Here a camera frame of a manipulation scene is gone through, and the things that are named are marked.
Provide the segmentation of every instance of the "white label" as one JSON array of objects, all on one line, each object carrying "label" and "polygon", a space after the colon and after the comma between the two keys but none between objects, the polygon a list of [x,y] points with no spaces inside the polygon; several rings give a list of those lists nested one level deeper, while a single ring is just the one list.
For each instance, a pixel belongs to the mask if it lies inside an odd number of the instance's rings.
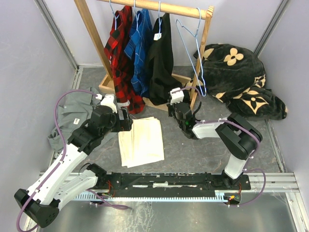
[{"label": "white label", "polygon": [[73,123],[77,125],[79,123],[79,118],[76,118]]},{"label": "white label", "polygon": [[162,37],[162,33],[156,33],[154,35],[154,40],[159,40],[159,39],[161,39],[161,37]]},{"label": "white label", "polygon": [[119,102],[117,102],[117,105],[118,105],[118,107],[126,107],[126,106],[129,106],[129,105],[130,105],[130,101],[127,100],[127,102],[125,102],[125,103],[119,103]]}]

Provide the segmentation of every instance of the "wooden rod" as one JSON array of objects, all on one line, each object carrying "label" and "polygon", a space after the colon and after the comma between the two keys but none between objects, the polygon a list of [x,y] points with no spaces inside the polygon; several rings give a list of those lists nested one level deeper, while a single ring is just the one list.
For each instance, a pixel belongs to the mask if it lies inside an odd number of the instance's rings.
[{"label": "wooden rod", "polygon": [[[111,0],[111,3],[121,4],[125,6],[133,6],[134,0]],[[136,0],[135,6],[138,8],[158,11],[159,1]],[[163,2],[160,5],[160,12],[170,13],[174,15],[182,15],[191,18],[199,18],[199,11],[197,8],[172,5]],[[206,15],[207,12],[205,10],[201,10],[201,18],[206,19]]]},{"label": "wooden rod", "polygon": [[[201,58],[202,59],[203,59],[203,54],[204,54],[204,50],[205,50],[205,46],[206,46],[206,40],[207,40],[207,36],[208,36],[209,26],[211,24],[211,18],[212,18],[213,9],[214,9],[213,6],[210,6],[208,8],[208,10],[207,10],[207,17],[205,19],[205,25],[204,25],[202,40],[201,40],[201,44],[200,44],[200,48],[199,48],[199,52],[201,54]],[[197,86],[197,79],[198,79],[198,75],[199,75],[199,71],[200,71],[201,65],[202,64],[200,63],[199,58],[197,58],[197,66],[196,66],[197,76],[194,74],[193,82],[192,82],[192,86],[193,87]],[[190,107],[191,107],[191,110],[193,110],[194,103],[195,103],[195,100],[197,98],[197,92],[194,89],[191,90],[190,98],[191,98],[191,105],[190,105]]]},{"label": "wooden rod", "polygon": [[108,75],[108,79],[112,80],[112,70],[111,70],[111,64],[108,58],[106,57],[104,53],[104,46],[102,44],[102,40],[98,34],[98,30],[96,28],[96,25],[93,21],[93,18],[91,16],[91,13],[89,11],[89,8],[87,6],[87,3],[85,0],[74,0],[76,7],[83,19],[83,22],[89,32],[89,35],[92,39],[92,42],[98,52],[98,56],[101,59],[101,62],[105,68],[106,74]]}]

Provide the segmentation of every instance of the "beige towel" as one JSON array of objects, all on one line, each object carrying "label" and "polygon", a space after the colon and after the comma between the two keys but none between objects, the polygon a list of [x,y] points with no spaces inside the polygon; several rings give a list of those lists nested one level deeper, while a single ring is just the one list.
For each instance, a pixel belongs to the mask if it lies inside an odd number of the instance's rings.
[{"label": "beige towel", "polygon": [[154,117],[133,120],[131,131],[118,133],[122,166],[135,167],[164,160],[160,121]]}]

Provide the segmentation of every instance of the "red plaid shirt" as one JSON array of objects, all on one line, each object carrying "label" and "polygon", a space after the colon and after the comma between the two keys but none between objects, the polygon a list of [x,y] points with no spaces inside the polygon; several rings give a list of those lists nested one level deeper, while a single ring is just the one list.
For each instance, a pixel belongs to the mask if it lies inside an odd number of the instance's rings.
[{"label": "red plaid shirt", "polygon": [[132,24],[132,7],[125,6],[116,11],[117,29],[115,20],[112,23],[110,37],[105,45],[104,52],[111,61],[112,78],[114,81],[116,97],[120,103],[130,101],[128,110],[131,114],[140,113],[145,103],[141,96],[135,94],[131,79],[134,73],[134,63],[124,53],[129,42],[129,33]]}]

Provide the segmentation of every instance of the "concrete floor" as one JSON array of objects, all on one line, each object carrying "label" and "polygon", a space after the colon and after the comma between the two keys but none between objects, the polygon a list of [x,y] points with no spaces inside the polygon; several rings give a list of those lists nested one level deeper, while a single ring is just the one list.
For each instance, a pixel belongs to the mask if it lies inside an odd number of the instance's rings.
[{"label": "concrete floor", "polygon": [[[175,67],[174,73],[184,76],[193,76],[190,67]],[[96,87],[105,75],[104,68],[83,68],[79,89]],[[230,115],[225,104],[215,98],[207,96],[202,99],[202,108],[197,113],[198,119],[217,119]],[[143,172],[143,173],[178,173],[178,172],[212,172],[219,173],[226,166],[230,153],[220,139],[208,138],[189,140],[178,128],[177,122],[168,117],[167,112],[145,106],[142,113],[133,115],[133,118],[154,116],[162,126],[165,160],[138,167],[122,167],[118,135],[110,136],[105,144],[98,147],[74,171],[78,171],[86,162],[95,162],[108,172]],[[250,160],[248,169],[261,168],[267,173],[279,172],[278,163],[273,151],[271,137],[267,131],[266,122],[250,122],[263,136],[259,151],[254,159]]]}]

